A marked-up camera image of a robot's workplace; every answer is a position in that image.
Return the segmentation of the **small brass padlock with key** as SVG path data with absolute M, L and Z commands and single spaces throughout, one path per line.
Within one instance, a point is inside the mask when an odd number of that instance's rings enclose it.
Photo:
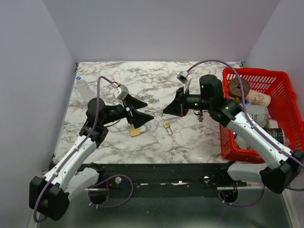
M 173 135 L 170 124 L 168 122 L 165 122 L 163 125 L 164 125 L 164 128 L 166 129 L 168 135 Z

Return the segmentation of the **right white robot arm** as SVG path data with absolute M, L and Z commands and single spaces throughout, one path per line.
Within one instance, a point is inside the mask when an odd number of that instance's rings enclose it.
M 264 184 L 274 193 L 282 193 L 299 174 L 304 154 L 292 151 L 273 138 L 252 118 L 244 105 L 224 97 L 222 82 L 214 75 L 199 80 L 200 94 L 193 95 L 183 86 L 177 89 L 174 100 L 164 108 L 164 114 L 184 117 L 192 110 L 208 111 L 210 117 L 244 139 L 264 160 L 264 165 L 235 162 L 219 173 L 224 186 L 235 181 Z

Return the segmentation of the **large brass padlock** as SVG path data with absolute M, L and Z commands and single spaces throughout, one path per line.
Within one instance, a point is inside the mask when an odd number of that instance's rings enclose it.
M 143 133 L 147 132 L 147 130 L 148 130 L 148 126 L 146 124 L 144 124 L 140 128 L 135 128 L 133 124 L 129 125 L 129 133 L 130 133 L 131 137 L 135 137 L 140 134 L 143 134 Z

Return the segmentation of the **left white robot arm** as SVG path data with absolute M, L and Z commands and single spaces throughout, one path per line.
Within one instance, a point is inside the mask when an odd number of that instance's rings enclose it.
M 153 116 L 139 112 L 147 103 L 127 95 L 121 104 L 106 105 L 97 97 L 87 104 L 86 122 L 71 149 L 43 177 L 35 176 L 29 184 L 29 207 L 34 210 L 34 221 L 39 222 L 37 213 L 54 221 L 60 220 L 67 211 L 70 201 L 85 188 L 93 185 L 102 187 L 105 175 L 93 169 L 85 169 L 84 180 L 76 172 L 104 141 L 108 134 L 107 124 L 126 119 L 135 128 L 145 125 Z

